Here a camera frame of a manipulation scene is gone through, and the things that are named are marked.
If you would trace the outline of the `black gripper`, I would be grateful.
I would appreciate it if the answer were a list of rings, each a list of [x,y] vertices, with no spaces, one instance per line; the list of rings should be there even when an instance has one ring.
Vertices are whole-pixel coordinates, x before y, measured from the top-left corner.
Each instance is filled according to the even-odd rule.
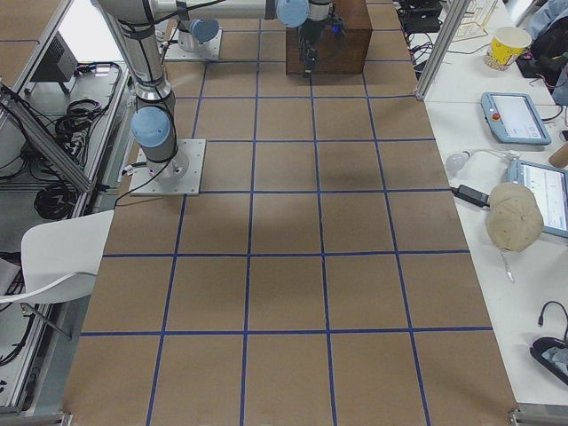
[[[316,67],[318,51],[312,44],[321,40],[326,26],[326,20],[308,19],[298,28],[299,60],[304,63],[304,78],[310,78]]]

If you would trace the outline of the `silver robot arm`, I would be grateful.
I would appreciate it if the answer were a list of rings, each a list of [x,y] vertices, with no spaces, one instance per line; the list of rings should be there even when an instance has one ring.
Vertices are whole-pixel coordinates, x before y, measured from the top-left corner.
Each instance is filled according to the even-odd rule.
[[[317,44],[336,17],[330,1],[99,1],[98,5],[122,45],[137,100],[168,114],[173,113],[175,96],[164,74],[157,24],[170,19],[189,25],[218,19],[279,20],[298,30],[303,75],[309,77],[317,64]]]
[[[196,51],[198,46],[213,40],[218,33],[217,20],[180,20],[177,23],[178,44],[183,51]]]

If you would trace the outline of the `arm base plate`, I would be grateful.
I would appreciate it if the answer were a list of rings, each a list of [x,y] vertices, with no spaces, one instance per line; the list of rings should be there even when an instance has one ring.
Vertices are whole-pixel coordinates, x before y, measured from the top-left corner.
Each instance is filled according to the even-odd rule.
[[[209,41],[200,43],[191,33],[178,31],[165,51],[166,61],[218,61],[223,29]]]
[[[198,195],[201,188],[205,157],[204,138],[181,138],[177,141],[177,155],[164,171],[158,163],[149,162],[135,168],[129,190],[135,196]]]

